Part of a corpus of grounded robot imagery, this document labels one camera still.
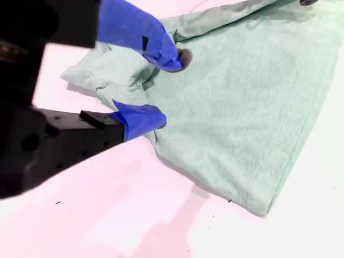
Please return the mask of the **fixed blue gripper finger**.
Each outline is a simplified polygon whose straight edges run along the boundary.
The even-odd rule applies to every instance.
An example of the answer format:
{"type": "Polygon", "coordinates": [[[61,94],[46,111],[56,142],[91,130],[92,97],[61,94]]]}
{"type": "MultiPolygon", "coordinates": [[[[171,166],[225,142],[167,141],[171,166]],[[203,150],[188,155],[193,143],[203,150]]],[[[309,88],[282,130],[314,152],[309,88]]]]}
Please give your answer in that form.
{"type": "Polygon", "coordinates": [[[113,103],[117,110],[111,113],[38,109],[42,115],[41,140],[26,168],[27,188],[35,188],[73,165],[167,123],[167,117],[154,105],[113,103]]]}

